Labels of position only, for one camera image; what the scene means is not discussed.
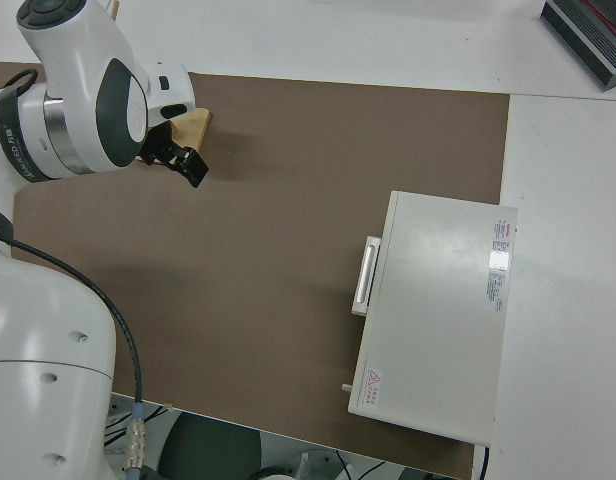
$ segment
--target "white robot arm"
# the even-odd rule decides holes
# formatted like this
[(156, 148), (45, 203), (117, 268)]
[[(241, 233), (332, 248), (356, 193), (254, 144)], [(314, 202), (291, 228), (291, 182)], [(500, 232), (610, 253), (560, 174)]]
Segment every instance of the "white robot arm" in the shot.
[[(139, 65), (97, 0), (27, 0), (17, 22), (47, 84), (26, 71), (0, 89), (0, 240), (16, 243), (14, 196), (30, 183), (118, 170), (140, 154), (199, 185), (201, 157), (167, 138), (167, 120), (194, 108), (182, 67)], [(2, 241), (0, 479), (113, 480), (102, 447), (111, 307), (68, 276), (13, 260)], [(141, 417), (140, 392), (136, 403)], [(141, 466), (140, 418), (135, 426), (129, 479)]]

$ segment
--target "warning triangle symbol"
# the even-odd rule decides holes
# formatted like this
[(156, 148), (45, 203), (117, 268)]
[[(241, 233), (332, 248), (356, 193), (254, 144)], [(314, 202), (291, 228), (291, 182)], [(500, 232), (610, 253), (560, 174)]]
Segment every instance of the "warning triangle symbol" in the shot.
[(377, 383), (380, 381), (381, 378), (379, 378), (379, 375), (377, 375), (374, 370), (368, 371), (368, 385), (372, 385), (373, 383)]

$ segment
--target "brown cardboard surface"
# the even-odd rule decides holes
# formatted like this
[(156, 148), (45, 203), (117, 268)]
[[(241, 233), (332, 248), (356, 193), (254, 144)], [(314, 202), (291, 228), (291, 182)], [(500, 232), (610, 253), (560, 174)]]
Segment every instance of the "brown cardboard surface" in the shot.
[[(390, 191), (498, 203), (508, 96), (192, 78), (213, 114), (199, 190), (145, 165), (35, 185), (17, 236), (118, 303), (148, 399), (469, 478), (472, 445), (349, 414), (341, 385), (365, 237), (381, 235)], [(132, 390), (121, 340), (114, 389)]]

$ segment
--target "sticker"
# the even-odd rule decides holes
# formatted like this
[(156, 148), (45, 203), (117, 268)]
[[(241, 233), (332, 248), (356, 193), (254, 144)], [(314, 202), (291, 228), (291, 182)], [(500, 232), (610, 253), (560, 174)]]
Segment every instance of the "sticker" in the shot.
[(498, 220), (493, 227), (486, 298), (488, 308), (495, 312), (502, 310), (506, 299), (506, 273), (510, 265), (510, 241), (513, 228), (507, 220)]
[(369, 368), (364, 377), (363, 403), (364, 407), (377, 408), (379, 402), (379, 391), (381, 390), (381, 370)]

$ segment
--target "white handle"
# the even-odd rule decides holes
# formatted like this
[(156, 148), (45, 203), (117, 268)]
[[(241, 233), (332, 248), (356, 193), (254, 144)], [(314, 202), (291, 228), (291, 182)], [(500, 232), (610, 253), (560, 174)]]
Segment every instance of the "white handle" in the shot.
[(355, 290), (355, 298), (352, 303), (352, 313), (354, 315), (365, 317), (368, 313), (370, 289), (372, 287), (372, 280), (375, 276), (375, 266), (377, 265), (377, 255), (379, 254), (380, 245), (381, 238), (366, 238), (366, 247), (364, 248), (364, 256), (361, 260), (361, 270), (359, 272), (359, 281), (357, 282), (357, 290)]

